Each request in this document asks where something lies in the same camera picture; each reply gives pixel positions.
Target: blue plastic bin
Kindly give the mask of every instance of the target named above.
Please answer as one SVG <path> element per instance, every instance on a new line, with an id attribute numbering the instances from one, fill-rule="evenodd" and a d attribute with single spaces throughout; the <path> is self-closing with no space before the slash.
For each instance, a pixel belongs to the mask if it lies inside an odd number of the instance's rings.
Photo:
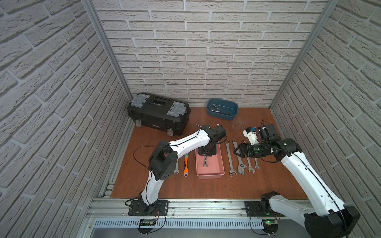
<path id="1" fill-rule="evenodd" d="M 212 110 L 218 111 L 214 106 L 216 105 L 219 107 L 219 109 L 223 112 L 226 112 L 229 115 L 219 113 L 219 112 L 213 112 Z M 235 102 L 218 99 L 218 98 L 212 98 L 209 99 L 207 104 L 207 112 L 209 116 L 212 117 L 218 117 L 225 120 L 233 120 L 238 112 L 238 105 Z"/>

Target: open-end wrench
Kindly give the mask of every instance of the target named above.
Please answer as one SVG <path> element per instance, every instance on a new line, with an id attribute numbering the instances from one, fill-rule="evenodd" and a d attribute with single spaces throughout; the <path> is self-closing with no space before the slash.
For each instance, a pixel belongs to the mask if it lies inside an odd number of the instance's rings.
<path id="1" fill-rule="evenodd" d="M 253 174 L 255 173 L 255 170 L 253 169 L 253 167 L 251 166 L 251 161 L 250 161 L 250 158 L 249 156 L 247 156 L 247 163 L 249 164 L 249 173 L 250 171 L 253 172 Z"/>
<path id="2" fill-rule="evenodd" d="M 176 168 L 175 170 L 173 171 L 173 174 L 179 174 L 179 160 L 177 159 L 176 161 Z"/>
<path id="3" fill-rule="evenodd" d="M 230 155 L 230 148 L 229 148 L 229 140 L 228 139 L 225 140 L 225 145 L 226 145 L 226 150 L 227 150 L 227 156 L 229 157 L 229 165 L 230 165 L 229 175 L 230 175 L 230 177 L 233 178 L 232 174 L 235 174 L 235 176 L 237 176 L 237 172 L 233 169 L 233 162 L 232 162 L 232 156 Z"/>
<path id="4" fill-rule="evenodd" d="M 233 140 L 233 145 L 234 145 L 234 148 L 236 149 L 238 147 L 238 144 L 237 144 L 237 141 L 236 140 Z M 237 158 L 238 158 L 238 172 L 242 175 L 244 175 L 245 173 L 245 168 L 247 167 L 243 162 L 242 162 L 242 159 L 241 157 L 239 157 L 237 155 Z"/>
<path id="5" fill-rule="evenodd" d="M 255 169 L 259 169 L 258 158 L 255 158 Z"/>

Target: toolbox lid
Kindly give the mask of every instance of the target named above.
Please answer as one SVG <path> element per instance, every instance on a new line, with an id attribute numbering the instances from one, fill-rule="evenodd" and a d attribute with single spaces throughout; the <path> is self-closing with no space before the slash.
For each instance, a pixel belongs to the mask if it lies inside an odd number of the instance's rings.
<path id="1" fill-rule="evenodd" d="M 143 104 L 146 102 L 147 98 L 149 98 L 149 95 L 145 94 L 139 94 L 131 101 L 131 106 L 141 108 Z"/>
<path id="2" fill-rule="evenodd" d="M 184 116 L 185 111 L 187 108 L 185 107 L 184 103 L 181 102 L 173 102 L 171 108 L 167 112 L 167 115 L 178 117 L 180 114 Z"/>

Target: black toolbox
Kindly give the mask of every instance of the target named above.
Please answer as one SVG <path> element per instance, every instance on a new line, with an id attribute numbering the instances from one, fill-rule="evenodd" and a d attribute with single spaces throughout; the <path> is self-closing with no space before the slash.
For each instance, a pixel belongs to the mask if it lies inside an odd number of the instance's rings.
<path id="1" fill-rule="evenodd" d="M 127 107 L 136 126 L 148 126 L 168 135 L 182 135 L 191 109 L 186 102 L 148 93 L 139 93 Z"/>

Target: white brick wallpaper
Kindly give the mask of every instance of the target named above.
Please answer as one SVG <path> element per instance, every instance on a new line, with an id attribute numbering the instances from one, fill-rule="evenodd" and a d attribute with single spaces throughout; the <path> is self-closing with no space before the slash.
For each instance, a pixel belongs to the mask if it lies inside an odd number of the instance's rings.
<path id="1" fill-rule="evenodd" d="M 381 235 L 381 11 L 341 0 L 272 113 L 324 181 L 361 213 L 351 237 Z"/>
<path id="2" fill-rule="evenodd" d="M 127 102 L 81 1 L 0 1 L 0 238 L 76 235 Z"/>
<path id="3" fill-rule="evenodd" d="M 325 1 L 94 0 L 129 88 L 267 107 Z"/>

